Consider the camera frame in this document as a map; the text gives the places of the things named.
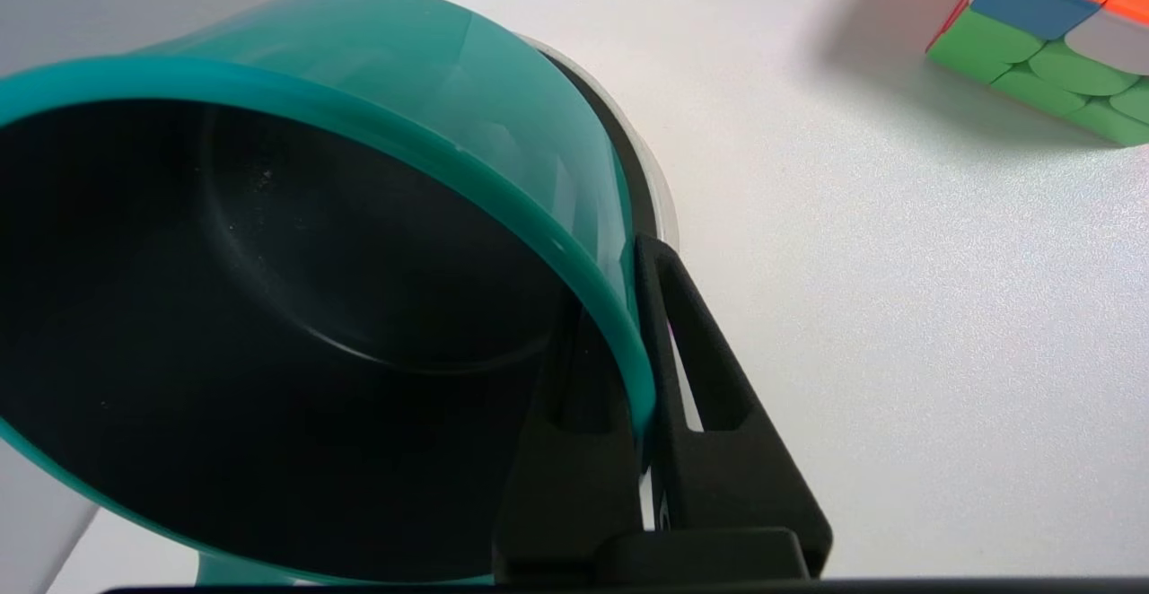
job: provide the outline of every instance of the green cube sticker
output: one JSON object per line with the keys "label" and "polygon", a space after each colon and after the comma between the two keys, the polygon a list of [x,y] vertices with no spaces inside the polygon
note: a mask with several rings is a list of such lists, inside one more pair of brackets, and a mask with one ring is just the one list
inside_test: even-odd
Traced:
{"label": "green cube sticker", "polygon": [[1089,97],[1112,97],[1133,86],[1140,76],[1118,71],[1070,49],[1062,39],[1048,43],[1030,59],[1030,68],[1047,83]]}
{"label": "green cube sticker", "polygon": [[1030,70],[1025,63],[1015,65],[1009,74],[1001,76],[993,88],[1021,100],[1027,106],[1038,108],[1054,116],[1065,116],[1067,113],[1084,108],[1088,98],[1066,92],[1055,84],[1046,83]]}

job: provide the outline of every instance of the white table surface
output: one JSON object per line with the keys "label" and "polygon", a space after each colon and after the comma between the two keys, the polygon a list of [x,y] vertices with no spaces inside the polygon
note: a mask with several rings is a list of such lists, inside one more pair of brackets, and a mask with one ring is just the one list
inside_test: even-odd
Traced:
{"label": "white table surface", "polygon": [[[1149,149],[927,67],[956,0],[452,1],[648,140],[827,576],[1149,573]],[[53,594],[167,542],[103,511]]]}

